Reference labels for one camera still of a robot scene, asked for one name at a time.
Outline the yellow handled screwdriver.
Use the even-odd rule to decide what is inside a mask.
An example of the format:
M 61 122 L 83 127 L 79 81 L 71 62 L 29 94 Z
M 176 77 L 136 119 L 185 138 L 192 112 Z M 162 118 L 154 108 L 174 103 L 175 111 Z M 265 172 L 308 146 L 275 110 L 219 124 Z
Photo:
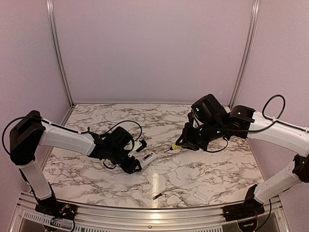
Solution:
M 182 147 L 179 146 L 179 145 L 172 145 L 172 146 L 167 150 L 167 152 L 173 151 L 173 150 L 179 150 L 179 149 L 182 149 Z

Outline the white remote control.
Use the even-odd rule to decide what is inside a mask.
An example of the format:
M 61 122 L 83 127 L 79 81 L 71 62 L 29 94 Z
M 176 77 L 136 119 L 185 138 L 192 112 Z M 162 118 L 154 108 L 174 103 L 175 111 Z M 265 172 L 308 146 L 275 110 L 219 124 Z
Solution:
M 138 158 L 140 162 L 140 166 L 142 169 L 146 168 L 151 162 L 153 162 L 157 158 L 155 153 L 147 153 L 142 158 Z

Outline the white battery compartment cover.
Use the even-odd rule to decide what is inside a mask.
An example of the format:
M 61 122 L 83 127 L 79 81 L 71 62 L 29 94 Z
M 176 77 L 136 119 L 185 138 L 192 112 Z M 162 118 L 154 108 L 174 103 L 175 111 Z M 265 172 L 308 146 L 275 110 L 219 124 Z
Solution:
M 200 199 L 203 202 L 205 202 L 208 199 L 208 197 L 205 194 L 203 194 L 203 193 L 201 193 L 199 191 L 195 191 L 193 193 L 193 196 L 195 196 L 196 198 Z

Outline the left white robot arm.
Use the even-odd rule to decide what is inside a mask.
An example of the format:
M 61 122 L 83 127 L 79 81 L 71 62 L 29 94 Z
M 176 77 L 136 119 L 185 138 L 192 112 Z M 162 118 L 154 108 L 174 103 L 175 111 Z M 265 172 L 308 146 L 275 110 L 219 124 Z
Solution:
M 42 202 L 43 209 L 51 215 L 61 211 L 61 204 L 54 199 L 52 188 L 36 161 L 35 152 L 39 146 L 56 147 L 94 159 L 109 160 L 127 174 L 142 170 L 140 161 L 130 156 L 133 148 L 126 149 L 128 144 L 133 145 L 135 141 L 122 127 L 105 134 L 89 130 L 80 132 L 52 123 L 42 118 L 36 110 L 14 121 L 17 124 L 10 131 L 7 153 L 21 170 L 37 200 Z

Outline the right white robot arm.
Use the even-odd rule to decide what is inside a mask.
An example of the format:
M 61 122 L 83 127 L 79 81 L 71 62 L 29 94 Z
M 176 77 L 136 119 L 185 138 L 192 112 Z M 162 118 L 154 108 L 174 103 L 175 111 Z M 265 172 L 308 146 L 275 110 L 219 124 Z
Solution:
M 232 136 L 256 139 L 296 153 L 294 159 L 267 181 L 249 188 L 239 212 L 250 216 L 259 205 L 289 188 L 309 181 L 309 130 L 289 124 L 264 111 L 237 105 L 227 112 L 214 95 L 208 94 L 191 106 L 181 136 L 171 150 L 185 148 L 208 152 L 211 141 Z

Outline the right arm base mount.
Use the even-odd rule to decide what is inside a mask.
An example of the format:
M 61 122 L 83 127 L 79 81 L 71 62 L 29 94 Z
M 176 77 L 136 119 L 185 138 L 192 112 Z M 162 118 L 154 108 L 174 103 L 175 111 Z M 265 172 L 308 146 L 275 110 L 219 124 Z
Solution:
M 239 220 L 254 217 L 265 212 L 264 204 L 254 198 L 257 185 L 251 186 L 242 203 L 230 204 L 223 207 L 223 215 L 226 221 Z

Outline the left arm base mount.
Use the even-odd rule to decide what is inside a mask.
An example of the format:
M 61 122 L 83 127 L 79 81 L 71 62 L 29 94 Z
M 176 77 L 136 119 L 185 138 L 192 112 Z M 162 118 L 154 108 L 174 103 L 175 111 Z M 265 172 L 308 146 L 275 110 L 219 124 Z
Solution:
M 56 199 L 56 196 L 52 195 L 46 199 L 39 199 L 36 197 L 37 204 L 35 211 L 43 213 L 45 215 L 52 216 L 53 219 L 63 218 L 68 220 L 74 220 L 77 212 L 77 205 L 72 203 L 60 202 Z

